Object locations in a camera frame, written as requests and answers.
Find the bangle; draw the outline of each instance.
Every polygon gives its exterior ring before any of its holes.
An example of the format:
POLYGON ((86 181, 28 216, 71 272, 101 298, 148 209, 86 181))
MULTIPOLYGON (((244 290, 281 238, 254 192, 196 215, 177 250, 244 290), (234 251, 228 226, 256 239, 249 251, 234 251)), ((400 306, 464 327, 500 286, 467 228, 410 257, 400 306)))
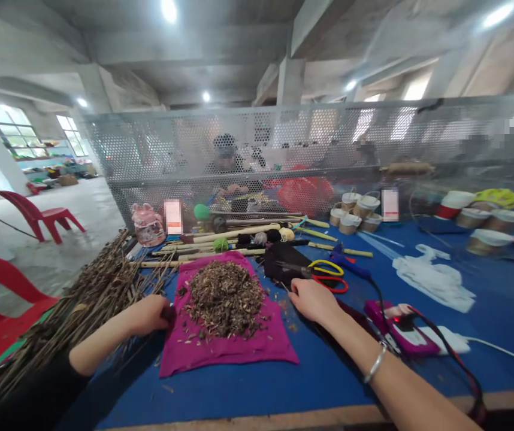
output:
POLYGON ((379 369, 379 366, 381 365, 381 362, 383 362, 383 356, 385 356, 385 352, 387 351, 387 345, 384 341, 379 341, 379 344, 383 346, 383 350, 381 350, 381 353, 379 353, 379 356, 377 356, 377 360, 371 367, 371 371, 369 371, 369 374, 365 376, 363 379, 363 383, 367 384, 371 381, 377 370, 379 369))

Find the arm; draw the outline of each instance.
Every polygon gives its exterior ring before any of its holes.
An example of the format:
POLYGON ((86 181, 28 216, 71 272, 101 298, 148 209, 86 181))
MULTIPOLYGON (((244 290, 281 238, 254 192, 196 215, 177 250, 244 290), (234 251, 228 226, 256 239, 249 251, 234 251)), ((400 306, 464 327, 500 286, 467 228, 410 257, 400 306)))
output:
POLYGON ((121 342, 168 326, 161 311, 169 305, 162 296, 147 296, 109 319, 69 353, 58 355, 0 402, 0 429, 53 429, 121 342))
MULTIPOLYGON (((329 290, 313 280, 293 279, 289 294, 297 310, 323 326, 367 375, 382 347, 353 318, 341 310, 329 290)), ((375 394, 403 430, 479 430, 449 400, 391 353, 370 381, 375 394)))

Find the red scissors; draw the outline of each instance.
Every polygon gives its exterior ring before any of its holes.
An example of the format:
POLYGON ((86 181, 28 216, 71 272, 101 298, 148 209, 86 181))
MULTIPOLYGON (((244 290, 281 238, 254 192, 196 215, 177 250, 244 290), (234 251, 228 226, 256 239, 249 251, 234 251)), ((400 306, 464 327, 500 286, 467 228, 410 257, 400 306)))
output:
POLYGON ((327 289, 329 289, 329 291, 331 291, 333 293, 345 293, 346 291, 349 290, 349 285, 343 279, 344 272, 343 272, 342 268, 339 267, 338 265, 336 265, 335 263, 329 262, 328 260, 315 260, 309 266, 293 265, 292 263, 281 262, 279 260, 276 261, 275 264, 277 266, 280 266, 281 268, 290 269, 290 270, 293 270, 293 271, 298 271, 298 272, 301 273, 303 278, 306 278, 306 279, 309 279, 309 280, 313 279, 317 283, 322 284, 323 286, 325 286, 327 289), (320 267, 316 266, 316 265, 319 265, 319 264, 329 265, 329 266, 333 267, 336 271, 330 271, 328 269, 324 269, 324 268, 320 268, 320 267), (313 273, 313 271, 324 272, 324 273, 329 274, 329 275, 316 275, 316 274, 313 273), (333 288, 333 287, 329 287, 325 283, 323 283, 324 281, 328 281, 328 280, 336 280, 336 281, 339 281, 339 282, 343 283, 343 288, 342 289, 336 289, 336 288, 333 288))

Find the pink cloth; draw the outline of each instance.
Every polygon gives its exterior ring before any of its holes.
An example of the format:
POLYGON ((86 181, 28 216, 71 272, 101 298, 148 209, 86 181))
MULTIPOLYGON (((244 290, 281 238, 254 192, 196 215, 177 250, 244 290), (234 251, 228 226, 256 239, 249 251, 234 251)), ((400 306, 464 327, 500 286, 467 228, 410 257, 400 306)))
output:
POLYGON ((190 282, 201 268, 213 260, 235 262, 246 268, 252 277, 257 277, 249 261, 238 251, 230 251, 217 257, 198 259, 180 268, 176 291, 181 286, 185 286, 187 293, 182 298, 176 294, 174 304, 177 318, 173 330, 167 332, 159 376, 169 377, 179 372, 213 364, 243 364, 267 360, 280 360, 298 364, 299 359, 283 326, 281 309, 267 295, 263 300, 260 313, 260 315, 271 316, 270 321, 262 322, 264 327, 267 326, 267 330, 255 332, 253 338, 247 341, 238 336, 232 336, 229 339, 211 336, 209 343, 203 340, 201 345, 197 346, 199 338, 194 337, 191 339, 191 344, 185 344, 189 335, 192 333, 199 334, 199 331, 203 329, 200 324, 195 325, 191 321, 185 310, 181 312, 191 296, 189 286, 185 282, 190 282), (183 327, 183 321, 187 321, 186 327, 183 327), (184 332, 186 328, 189 328, 188 333, 184 332))

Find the concrete floor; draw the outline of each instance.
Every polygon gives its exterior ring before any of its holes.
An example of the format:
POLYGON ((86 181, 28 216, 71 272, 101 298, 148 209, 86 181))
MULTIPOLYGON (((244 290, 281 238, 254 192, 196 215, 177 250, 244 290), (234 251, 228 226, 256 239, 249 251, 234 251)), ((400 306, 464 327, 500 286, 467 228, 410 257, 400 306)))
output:
MULTIPOLYGON (((44 242, 30 238, 0 223, 0 240, 16 255, 11 261, 32 284, 47 295, 59 296, 76 278, 79 270, 91 262, 106 242, 112 240, 123 219, 103 178, 80 180, 79 184, 56 187, 30 197, 41 211, 49 208, 68 208, 86 233, 72 223, 66 231, 58 226, 63 243, 55 244, 49 231, 40 223, 44 242)), ((25 232, 31 232, 21 213, 5 199, 0 200, 0 218, 25 232)), ((29 304, 0 285, 0 313, 16 317, 29 304)))

